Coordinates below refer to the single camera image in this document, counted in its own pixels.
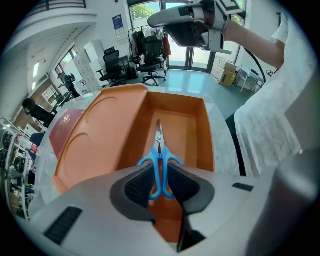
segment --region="floor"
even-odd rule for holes
[[[163,71],[158,71],[160,76],[164,76]],[[128,80],[128,84],[140,84],[143,77],[148,73],[141,73],[137,79]],[[160,87],[171,88],[172,91],[188,91],[190,93],[206,93],[220,109],[223,117],[227,119],[230,115],[243,106],[253,95],[248,90],[240,92],[240,87],[227,87],[217,83],[217,81],[208,73],[187,71],[187,70],[169,70],[166,81],[157,79]],[[147,86],[155,86],[154,81],[149,80],[145,83]]]

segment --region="white wall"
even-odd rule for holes
[[[82,76],[81,74],[79,73],[75,63],[74,63],[74,60],[71,60],[68,65],[64,68],[64,72],[65,74],[67,75],[70,75],[70,74],[74,74],[74,77],[75,77],[75,80],[76,81],[80,81],[82,80]]]
[[[24,40],[49,29],[71,24],[81,27],[94,24],[96,20],[97,14],[85,8],[61,8],[38,13],[18,26],[3,52],[6,54]]]
[[[75,44],[81,52],[84,46],[93,40],[100,40],[103,49],[114,47],[120,56],[129,54],[128,30],[131,29],[130,13],[126,0],[86,0],[86,7],[97,13],[97,22],[85,29],[75,39]],[[116,36],[113,17],[122,17],[124,34]]]
[[[280,13],[281,11],[282,7],[273,0],[246,0],[246,18],[244,27],[264,39],[271,40],[271,36],[279,25],[279,16],[277,13]],[[268,80],[269,76],[267,75],[267,70],[275,71],[276,69],[260,59],[258,59],[258,61],[264,71],[265,78]],[[240,48],[236,65],[243,65],[250,70],[253,69],[258,72],[260,77],[262,77],[257,64],[243,47]]]
[[[1,58],[0,81],[0,116],[11,119],[28,94],[26,49]]]

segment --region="person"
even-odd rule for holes
[[[22,107],[24,112],[28,116],[43,122],[44,127],[49,127],[53,119],[55,118],[54,114],[45,111],[42,107],[36,105],[35,101],[32,98],[27,98],[22,102]]]
[[[224,40],[235,42],[260,60],[279,69],[254,96],[231,115],[230,129],[240,175],[258,177],[267,167],[277,167],[301,150],[285,116],[311,79],[317,58],[296,21],[285,11],[277,31],[266,40],[229,20]]]
[[[58,78],[61,79],[61,80],[64,82],[64,84],[61,84],[61,85],[59,86],[59,88],[65,86],[65,87],[67,88],[67,90],[72,93],[72,96],[73,96],[74,98],[80,97],[80,94],[76,91],[75,85],[71,82],[71,79],[70,79],[69,75],[60,73],[60,74],[58,75]]]

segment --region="orange box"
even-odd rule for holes
[[[62,194],[90,178],[136,166],[155,144],[158,119],[164,143],[186,166],[213,172],[214,149],[203,99],[148,92],[143,84],[107,88],[83,113],[61,152],[53,183]],[[162,175],[162,162],[159,166]],[[163,195],[150,201],[155,228],[177,243],[183,210]]]

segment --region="wall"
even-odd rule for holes
[[[97,14],[85,8],[60,8],[40,12],[21,22],[3,53],[6,54],[10,49],[17,46],[24,40],[49,29],[67,24],[76,24],[78,27],[88,26],[90,24],[94,24],[96,20]]]
[[[86,0],[86,7],[97,13],[97,22],[85,29],[75,39],[75,44],[81,52],[84,46],[93,40],[100,40],[103,49],[114,47],[120,56],[129,54],[128,30],[131,29],[130,13],[127,0]],[[124,34],[116,36],[113,17],[122,17]]]
[[[46,101],[46,99],[42,96],[42,94],[45,92],[46,89],[48,89],[50,86],[53,86],[56,90],[54,83],[48,79],[45,81],[39,89],[36,90],[36,92],[31,96],[32,99],[34,99],[35,104],[43,107],[46,111],[50,112],[52,109],[52,106]],[[25,129],[27,124],[30,124],[33,128],[35,128],[38,132],[41,131],[38,124],[33,121],[33,118],[29,115],[26,115],[25,111],[22,110],[18,117],[16,118],[14,125],[16,127],[21,127],[22,129]]]
[[[26,49],[16,49],[1,58],[0,81],[0,116],[11,120],[28,94]]]
[[[281,11],[282,7],[273,0],[246,0],[246,18],[244,27],[264,39],[271,40],[271,36],[279,26],[279,16],[277,13],[280,13]],[[267,71],[275,71],[276,69],[260,59],[258,59],[258,61],[264,71],[265,78],[268,80],[269,76],[267,75]],[[246,53],[243,47],[240,48],[236,65],[243,65],[250,70],[253,69],[259,73],[260,77],[262,77],[257,64],[249,54]]]

